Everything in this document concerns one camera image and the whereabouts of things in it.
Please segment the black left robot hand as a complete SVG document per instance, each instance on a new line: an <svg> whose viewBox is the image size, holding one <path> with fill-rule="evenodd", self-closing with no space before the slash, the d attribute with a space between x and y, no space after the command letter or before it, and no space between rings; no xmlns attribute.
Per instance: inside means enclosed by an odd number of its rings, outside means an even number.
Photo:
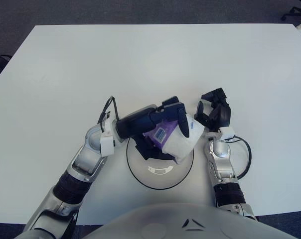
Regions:
<svg viewBox="0 0 301 239"><path fill-rule="evenodd" d="M160 123L179 126L181 133L189 138L189 127L184 103L177 96L162 102L161 106L149 105L116 122L116 131L121 139L132 138L141 156L160 160L173 160L170 153L164 153L146 133L156 129Z"/></svg>

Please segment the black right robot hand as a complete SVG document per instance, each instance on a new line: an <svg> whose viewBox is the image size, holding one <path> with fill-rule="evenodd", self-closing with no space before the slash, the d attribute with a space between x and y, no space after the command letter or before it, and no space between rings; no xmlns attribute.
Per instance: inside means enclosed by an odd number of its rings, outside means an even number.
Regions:
<svg viewBox="0 0 301 239"><path fill-rule="evenodd" d="M194 119L207 127L211 132L217 132L221 127L228 127L231 119L231 108L226 101L227 97L222 88L203 94L198 102ZM212 111L204 113L203 100L211 103Z"/></svg>

